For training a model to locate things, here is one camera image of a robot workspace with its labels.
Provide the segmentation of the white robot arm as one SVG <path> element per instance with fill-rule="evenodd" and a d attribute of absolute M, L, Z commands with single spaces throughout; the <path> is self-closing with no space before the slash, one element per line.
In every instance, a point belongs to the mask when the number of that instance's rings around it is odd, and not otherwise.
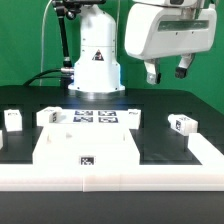
<path fill-rule="evenodd" d="M 158 60 L 179 55 L 175 75 L 183 78 L 198 52 L 213 45 L 217 12 L 205 0 L 133 0 L 125 33 L 125 50 L 144 62 L 147 82 L 159 81 Z M 122 92 L 116 60 L 116 23 L 97 5 L 81 8 L 81 52 L 69 89 L 86 94 Z"/>

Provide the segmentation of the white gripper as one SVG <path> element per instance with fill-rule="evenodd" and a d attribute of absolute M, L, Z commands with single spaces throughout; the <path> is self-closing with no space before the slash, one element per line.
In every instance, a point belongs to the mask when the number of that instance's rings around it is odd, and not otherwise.
<path fill-rule="evenodd" d="M 175 77 L 187 76 L 195 55 L 211 49 L 217 22 L 215 5 L 197 9 L 197 0 L 134 0 L 125 33 L 125 50 L 144 62 L 147 82 L 160 83 L 159 60 L 182 55 Z"/>

